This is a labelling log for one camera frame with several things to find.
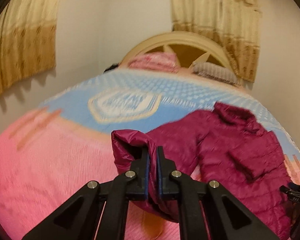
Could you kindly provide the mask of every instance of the metal pin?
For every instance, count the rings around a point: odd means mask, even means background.
[[[213,188],[216,188],[216,187],[220,186],[219,182],[217,182],[216,180],[210,181],[209,185],[210,185],[210,187],[213,187]]]
[[[127,171],[126,172],[126,177],[128,178],[133,178],[136,175],[134,171]]]
[[[179,178],[179,177],[181,177],[182,173],[180,171],[173,171],[173,172],[171,172],[171,175],[173,177]]]
[[[98,182],[92,180],[88,182],[88,188],[96,188],[98,186]]]

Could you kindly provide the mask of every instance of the bed headboard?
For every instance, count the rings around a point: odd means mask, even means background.
[[[122,60],[126,65],[136,55],[149,52],[174,52],[182,67],[192,62],[211,62],[231,69],[230,62],[222,47],[216,42],[191,32],[174,31],[149,38],[134,47]]]

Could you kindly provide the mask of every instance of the jacket sleeve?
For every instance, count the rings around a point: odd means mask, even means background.
[[[256,179],[284,162],[282,148],[272,131],[230,150],[229,155],[246,171],[248,179]]]

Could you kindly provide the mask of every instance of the mattress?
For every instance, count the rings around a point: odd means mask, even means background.
[[[0,223],[12,240],[90,180],[117,175],[110,133],[148,132],[216,101],[253,112],[276,134],[288,174],[300,184],[300,151],[289,134],[243,89],[182,73],[116,69],[48,99],[0,135]],[[200,179],[200,171],[192,174]],[[126,239],[175,239],[178,224],[129,205]]]

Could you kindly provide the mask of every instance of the curtain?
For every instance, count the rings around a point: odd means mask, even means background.
[[[258,0],[171,0],[173,30],[210,38],[223,47],[234,73],[254,82],[259,58]]]
[[[11,0],[0,14],[0,94],[54,68],[59,0]]]

